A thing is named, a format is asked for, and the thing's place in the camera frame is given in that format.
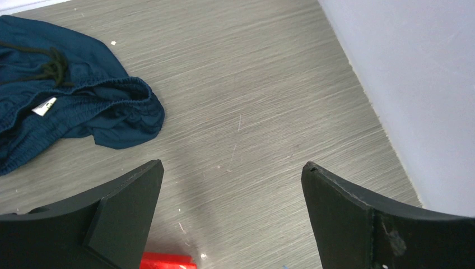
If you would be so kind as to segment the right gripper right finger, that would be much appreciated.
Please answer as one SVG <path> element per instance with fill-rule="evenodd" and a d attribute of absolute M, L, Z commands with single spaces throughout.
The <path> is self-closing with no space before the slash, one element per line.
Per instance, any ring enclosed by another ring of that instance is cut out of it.
<path fill-rule="evenodd" d="M 323 268 L 473 268 L 474 218 L 411 206 L 308 162 L 302 190 Z"/>

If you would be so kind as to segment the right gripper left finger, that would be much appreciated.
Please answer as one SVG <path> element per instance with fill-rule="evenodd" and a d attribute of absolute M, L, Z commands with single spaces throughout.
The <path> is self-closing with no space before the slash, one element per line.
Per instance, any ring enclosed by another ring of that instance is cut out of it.
<path fill-rule="evenodd" d="M 1 216 L 2 268 L 138 268 L 164 167 L 149 161 L 25 214 Z"/>

